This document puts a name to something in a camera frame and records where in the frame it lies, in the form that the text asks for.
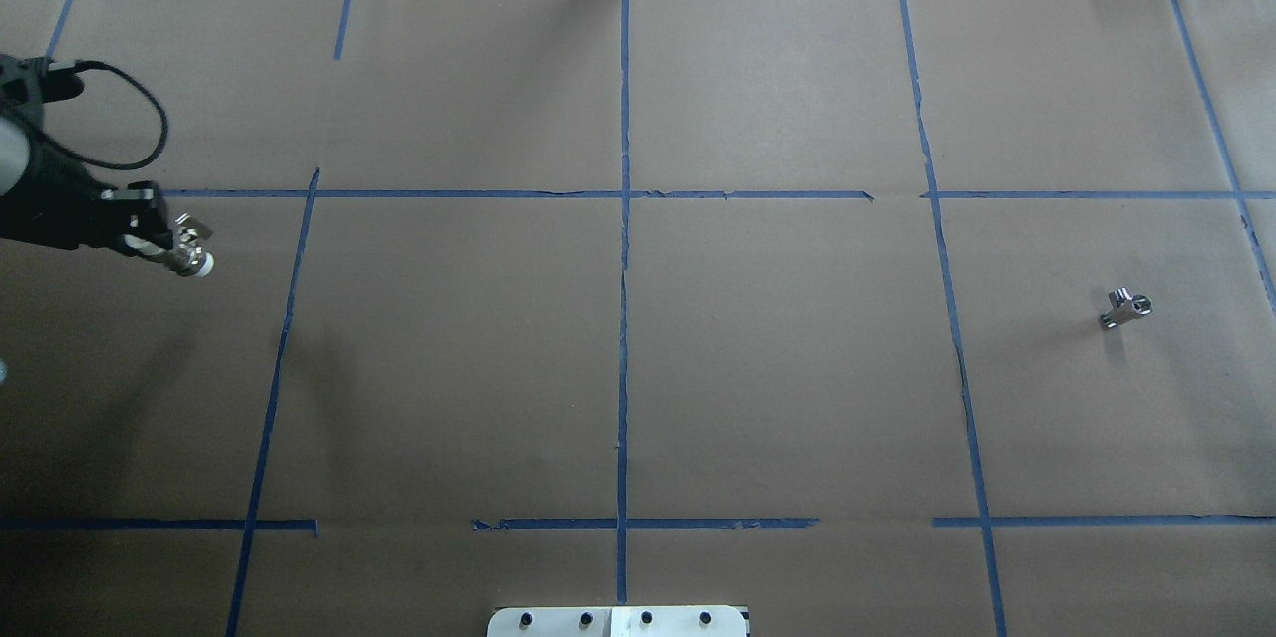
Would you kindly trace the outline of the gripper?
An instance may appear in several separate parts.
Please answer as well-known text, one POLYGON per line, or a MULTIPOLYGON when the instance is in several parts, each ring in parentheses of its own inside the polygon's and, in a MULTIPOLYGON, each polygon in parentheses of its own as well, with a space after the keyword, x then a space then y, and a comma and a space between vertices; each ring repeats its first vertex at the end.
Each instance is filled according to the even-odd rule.
POLYGON ((31 147, 26 169, 3 184, 1 237, 50 249, 110 249, 160 266, 182 266, 165 249, 165 197, 153 181, 100 183, 80 161, 31 147))

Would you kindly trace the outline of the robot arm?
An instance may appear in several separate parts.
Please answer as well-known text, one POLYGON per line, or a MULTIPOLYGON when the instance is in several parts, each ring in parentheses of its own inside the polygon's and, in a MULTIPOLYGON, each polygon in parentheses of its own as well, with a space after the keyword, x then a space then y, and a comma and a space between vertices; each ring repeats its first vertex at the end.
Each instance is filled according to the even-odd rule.
POLYGON ((4 240, 68 251, 108 249, 156 263, 186 260, 191 243, 168 220, 158 184, 100 183, 9 117, 3 119, 1 160, 4 240))

